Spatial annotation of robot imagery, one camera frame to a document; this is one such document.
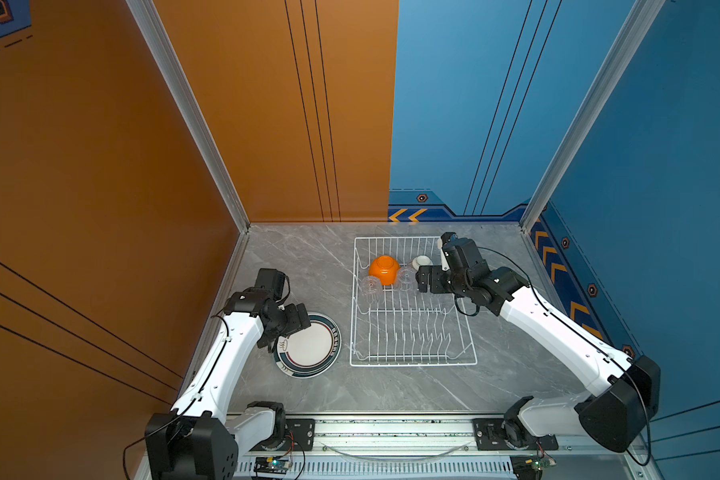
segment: orange wall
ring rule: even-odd
[[[237,232],[125,2],[42,0],[0,39],[0,478],[121,478],[176,398]],[[6,44],[22,42],[8,48]],[[129,456],[131,472],[143,446]]]
[[[386,219],[398,2],[155,4],[251,221]]]

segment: orange bowl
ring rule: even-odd
[[[389,255],[382,255],[373,261],[368,268],[368,274],[377,277],[382,285],[390,286],[398,276],[400,264]]]

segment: plate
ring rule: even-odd
[[[278,338],[275,348],[277,367],[297,379],[323,373],[336,360],[342,346],[342,336],[333,320],[310,312],[309,321],[312,323],[309,328]]]

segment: dish rack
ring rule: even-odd
[[[352,366],[477,365],[468,318],[453,295],[404,292],[384,286],[376,307],[358,304],[359,281],[375,258],[389,255],[401,266],[426,255],[439,263],[436,236],[361,236],[355,238],[352,282]],[[464,303],[459,299],[462,312]]]

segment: transparent cup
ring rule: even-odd
[[[394,282],[394,288],[401,292],[414,292],[418,290],[416,270],[409,265],[401,267],[400,270],[398,270],[398,278]]]
[[[382,281],[375,276],[365,276],[358,284],[358,308],[368,312],[382,299]]]

